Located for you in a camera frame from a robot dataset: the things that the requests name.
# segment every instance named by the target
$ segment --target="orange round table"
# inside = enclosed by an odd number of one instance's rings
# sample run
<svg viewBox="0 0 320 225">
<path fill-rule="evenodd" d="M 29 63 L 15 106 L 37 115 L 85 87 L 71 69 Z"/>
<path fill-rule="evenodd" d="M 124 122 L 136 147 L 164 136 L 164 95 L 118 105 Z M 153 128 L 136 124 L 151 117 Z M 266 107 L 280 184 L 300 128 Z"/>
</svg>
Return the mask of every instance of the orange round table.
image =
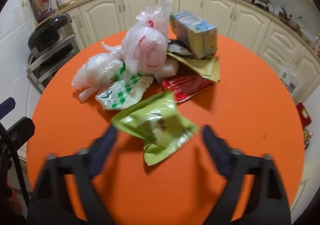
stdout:
<svg viewBox="0 0 320 225">
<path fill-rule="evenodd" d="M 126 32 L 104 39 L 121 43 Z M 170 31 L 170 38 L 175 35 Z M 34 187 L 46 157 L 71 155 L 103 135 L 116 111 L 103 111 L 92 97 L 81 103 L 71 86 L 77 70 L 89 57 L 105 52 L 100 41 L 81 51 L 62 67 L 43 92 L 33 121 L 35 135 L 27 144 L 27 167 Z M 245 154 L 272 154 L 289 204 L 297 193 L 303 169 L 304 143 L 300 119 L 288 91 L 257 55 L 231 39 L 218 36 L 221 80 L 201 91 L 178 110 L 198 127 L 215 132 Z M 160 92 L 156 81 L 143 99 Z M 76 215 L 85 219 L 73 176 L 68 190 Z M 93 184 L 116 224 L 202 224 L 226 184 L 214 167 L 199 132 L 165 161 L 148 167 L 143 141 L 122 132 Z M 245 179 L 234 219 L 242 216 L 249 196 Z"/>
</svg>

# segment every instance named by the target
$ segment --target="green plastic package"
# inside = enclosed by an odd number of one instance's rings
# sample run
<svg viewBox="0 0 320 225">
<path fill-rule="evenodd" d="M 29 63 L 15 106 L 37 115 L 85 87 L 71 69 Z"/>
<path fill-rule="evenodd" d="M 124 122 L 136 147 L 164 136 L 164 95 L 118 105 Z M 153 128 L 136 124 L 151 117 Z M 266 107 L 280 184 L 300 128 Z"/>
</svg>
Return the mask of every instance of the green plastic package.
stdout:
<svg viewBox="0 0 320 225">
<path fill-rule="evenodd" d="M 170 92 L 156 94 L 119 112 L 111 123 L 118 130 L 144 140 L 148 166 L 168 158 L 198 132 L 198 127 L 176 110 Z"/>
</svg>

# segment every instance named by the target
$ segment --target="black cable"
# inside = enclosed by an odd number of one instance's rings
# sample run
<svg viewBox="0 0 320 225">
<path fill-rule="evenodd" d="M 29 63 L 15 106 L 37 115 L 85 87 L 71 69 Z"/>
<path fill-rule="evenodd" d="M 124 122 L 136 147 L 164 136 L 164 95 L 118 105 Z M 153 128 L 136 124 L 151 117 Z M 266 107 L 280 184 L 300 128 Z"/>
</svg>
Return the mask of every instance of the black cable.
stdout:
<svg viewBox="0 0 320 225">
<path fill-rule="evenodd" d="M 4 140 L 4 143 L 7 145 L 8 149 L 9 149 L 9 153 L 10 153 L 12 160 L 13 160 L 13 163 L 16 167 L 16 173 L 17 173 L 20 189 L 22 191 L 23 199 L 24 199 L 26 206 L 28 208 L 30 199 L 29 199 L 27 187 L 26 187 L 26 184 L 24 181 L 19 156 L 18 156 L 17 151 L 14 148 L 13 142 L 11 141 L 7 130 L 4 128 L 4 126 L 1 124 L 1 122 L 0 122 L 0 136 Z"/>
</svg>

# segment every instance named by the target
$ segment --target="red plastic package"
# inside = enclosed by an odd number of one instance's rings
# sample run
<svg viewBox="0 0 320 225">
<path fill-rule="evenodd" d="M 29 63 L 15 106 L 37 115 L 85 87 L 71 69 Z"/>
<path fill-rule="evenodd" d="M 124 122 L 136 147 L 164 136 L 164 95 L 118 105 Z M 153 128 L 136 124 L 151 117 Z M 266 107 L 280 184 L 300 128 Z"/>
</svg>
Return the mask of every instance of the red plastic package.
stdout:
<svg viewBox="0 0 320 225">
<path fill-rule="evenodd" d="M 173 91 L 176 97 L 176 102 L 184 102 L 201 90 L 209 88 L 213 85 L 212 82 L 200 75 L 188 75 L 183 77 L 165 78 L 162 81 L 162 86 L 167 91 Z"/>
</svg>

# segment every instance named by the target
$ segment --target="metal stand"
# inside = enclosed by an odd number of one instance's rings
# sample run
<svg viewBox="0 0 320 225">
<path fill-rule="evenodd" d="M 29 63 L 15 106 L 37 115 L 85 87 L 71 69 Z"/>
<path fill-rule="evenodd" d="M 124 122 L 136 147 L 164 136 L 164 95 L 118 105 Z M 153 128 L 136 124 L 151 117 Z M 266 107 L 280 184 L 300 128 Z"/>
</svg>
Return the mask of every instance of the metal stand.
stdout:
<svg viewBox="0 0 320 225">
<path fill-rule="evenodd" d="M 64 48 L 70 46 L 72 48 L 69 51 L 62 51 Z M 52 57 L 57 56 L 59 52 L 65 52 L 66 54 L 62 57 L 59 57 L 57 60 L 53 60 Z M 39 87 L 43 92 L 47 84 L 53 78 L 55 73 L 63 65 L 65 65 L 70 59 L 72 59 L 80 51 L 76 38 L 74 35 L 55 43 L 50 50 L 43 54 L 38 59 L 35 59 L 31 56 L 31 59 L 28 64 L 27 73 L 32 79 L 33 83 Z"/>
</svg>

